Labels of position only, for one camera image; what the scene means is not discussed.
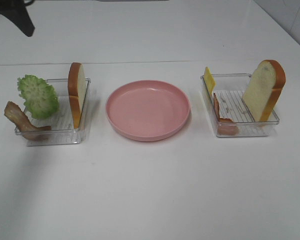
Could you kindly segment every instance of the pink plate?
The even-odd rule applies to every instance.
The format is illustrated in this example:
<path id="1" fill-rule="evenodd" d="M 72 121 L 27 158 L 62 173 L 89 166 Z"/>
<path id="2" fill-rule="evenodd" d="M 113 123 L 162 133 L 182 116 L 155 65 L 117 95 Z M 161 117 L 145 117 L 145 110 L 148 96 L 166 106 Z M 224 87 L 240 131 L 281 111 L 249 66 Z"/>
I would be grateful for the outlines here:
<path id="1" fill-rule="evenodd" d="M 106 103 L 109 122 L 119 134 L 151 142 L 178 132 L 190 114 L 190 103 L 179 88 L 156 80 L 128 83 L 115 90 Z"/>

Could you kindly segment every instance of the white tabletop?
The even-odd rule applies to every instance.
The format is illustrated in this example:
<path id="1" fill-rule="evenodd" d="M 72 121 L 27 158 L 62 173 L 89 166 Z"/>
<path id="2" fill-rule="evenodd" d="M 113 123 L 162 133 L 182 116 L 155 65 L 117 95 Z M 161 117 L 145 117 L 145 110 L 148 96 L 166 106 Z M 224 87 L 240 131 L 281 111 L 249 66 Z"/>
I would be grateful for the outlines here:
<path id="1" fill-rule="evenodd" d="M 300 60 L 278 60 L 287 81 L 268 137 L 217 138 L 200 94 L 205 66 L 251 73 L 258 60 L 85 64 L 87 139 L 33 147 L 3 116 L 23 103 L 17 78 L 65 78 L 70 65 L 0 66 L 0 240 L 300 240 Z M 137 142 L 110 126 L 109 94 L 143 79 L 188 95 L 176 135 Z"/>
<path id="2" fill-rule="evenodd" d="M 36 1 L 32 37 L 0 16 L 0 65 L 300 58 L 253 0 Z"/>

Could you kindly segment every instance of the clear plastic container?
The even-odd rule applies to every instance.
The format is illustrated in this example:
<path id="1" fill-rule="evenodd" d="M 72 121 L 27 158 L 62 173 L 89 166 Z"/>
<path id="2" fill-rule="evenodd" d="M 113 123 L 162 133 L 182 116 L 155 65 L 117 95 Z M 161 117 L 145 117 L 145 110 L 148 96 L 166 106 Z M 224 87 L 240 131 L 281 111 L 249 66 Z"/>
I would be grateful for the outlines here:
<path id="1" fill-rule="evenodd" d="M 251 74 L 213 74 L 216 84 L 210 96 L 204 81 L 202 96 L 210 117 L 212 128 L 217 137 L 262 137 L 268 136 L 274 126 L 279 124 L 279 118 L 273 110 L 267 121 L 255 121 L 249 109 L 242 100 Z M 223 122 L 217 117 L 214 93 L 219 102 L 219 116 L 231 119 L 233 122 Z"/>
<path id="2" fill-rule="evenodd" d="M 72 112 L 68 95 L 68 79 L 48 79 L 46 82 L 52 85 L 56 91 L 59 101 L 59 110 L 47 119 L 34 119 L 27 108 L 23 111 L 30 122 L 36 127 L 51 126 L 48 131 L 19 131 L 14 132 L 18 136 L 27 137 L 27 146 L 79 144 L 86 136 L 86 116 L 88 111 L 88 99 L 90 79 L 86 78 L 85 98 L 81 113 L 79 127 L 74 129 Z"/>

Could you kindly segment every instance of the cheese slice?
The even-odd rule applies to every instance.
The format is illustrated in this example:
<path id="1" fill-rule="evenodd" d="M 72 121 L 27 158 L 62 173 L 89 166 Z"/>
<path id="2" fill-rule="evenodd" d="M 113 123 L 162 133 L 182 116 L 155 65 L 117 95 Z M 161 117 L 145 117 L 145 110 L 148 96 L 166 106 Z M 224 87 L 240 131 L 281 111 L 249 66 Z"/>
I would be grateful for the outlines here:
<path id="1" fill-rule="evenodd" d="M 214 80 L 214 77 L 210 73 L 210 69 L 206 66 L 204 70 L 203 80 L 206 85 L 206 89 L 208 90 L 210 97 L 212 97 L 212 91 L 214 90 L 214 87 L 216 85 L 216 81 Z"/>

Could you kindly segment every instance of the bread slice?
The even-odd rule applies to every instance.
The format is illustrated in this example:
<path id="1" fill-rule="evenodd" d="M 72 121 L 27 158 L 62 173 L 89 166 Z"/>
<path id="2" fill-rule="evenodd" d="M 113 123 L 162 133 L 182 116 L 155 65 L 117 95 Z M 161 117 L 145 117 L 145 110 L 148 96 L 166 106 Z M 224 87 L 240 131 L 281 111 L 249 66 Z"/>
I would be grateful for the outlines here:
<path id="1" fill-rule="evenodd" d="M 68 75 L 68 94 L 71 107 L 73 127 L 80 125 L 81 114 L 86 96 L 86 79 L 84 67 L 79 62 L 71 64 Z"/>
<path id="2" fill-rule="evenodd" d="M 242 96 L 256 122 L 268 120 L 285 83 L 285 71 L 276 60 L 263 60 L 258 65 Z"/>

